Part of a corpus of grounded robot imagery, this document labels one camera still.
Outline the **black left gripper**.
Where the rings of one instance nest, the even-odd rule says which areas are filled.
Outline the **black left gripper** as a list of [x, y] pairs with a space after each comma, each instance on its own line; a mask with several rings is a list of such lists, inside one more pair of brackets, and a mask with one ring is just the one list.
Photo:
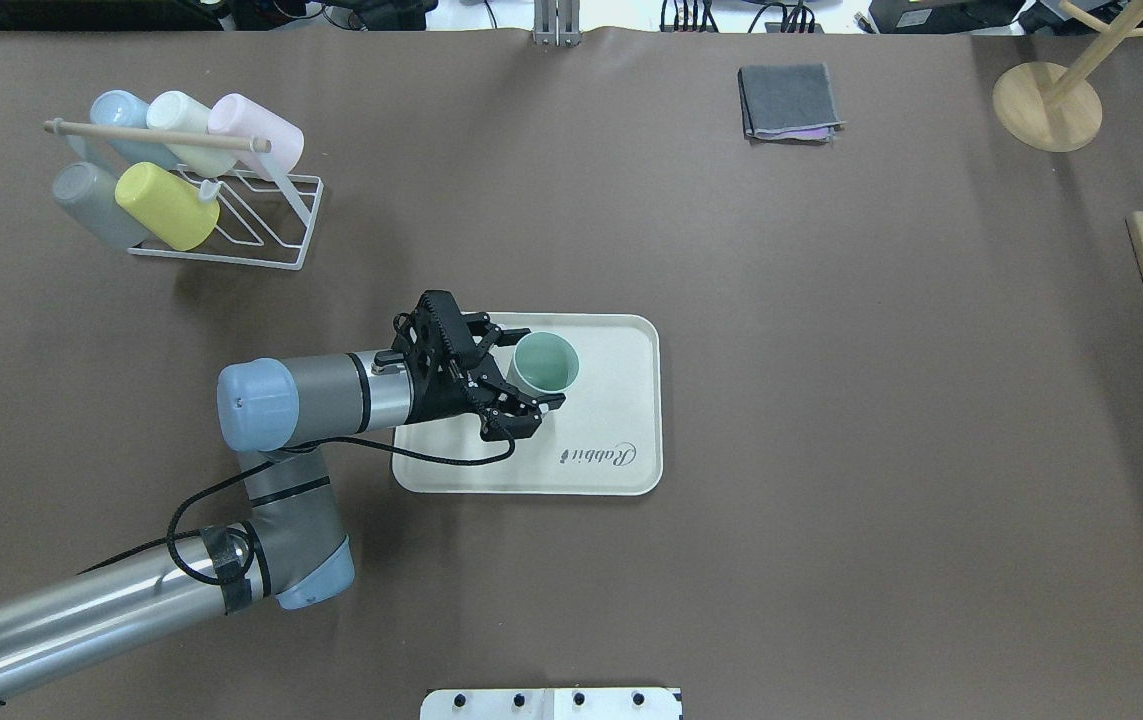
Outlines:
[[542, 427], [544, 414], [566, 401], [565, 393], [525, 395], [504, 377], [493, 347], [515, 346], [529, 328], [503, 328], [488, 313], [462, 313], [472, 334], [471, 354], [431, 373], [408, 368], [410, 403], [408, 423], [472, 415], [480, 419], [483, 441], [519, 441]]

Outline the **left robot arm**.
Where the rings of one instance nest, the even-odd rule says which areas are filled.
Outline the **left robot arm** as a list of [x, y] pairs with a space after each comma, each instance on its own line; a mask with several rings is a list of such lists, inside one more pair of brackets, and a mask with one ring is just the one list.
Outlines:
[[32, 691], [266, 597], [305, 609], [355, 578], [321, 447], [370, 430], [475, 416], [480, 464], [507, 459], [565, 402], [566, 381], [511, 381], [493, 347], [530, 329], [435, 307], [395, 315], [391, 346], [229, 365], [216, 410], [238, 473], [183, 499], [155, 541], [0, 603], [0, 707]]

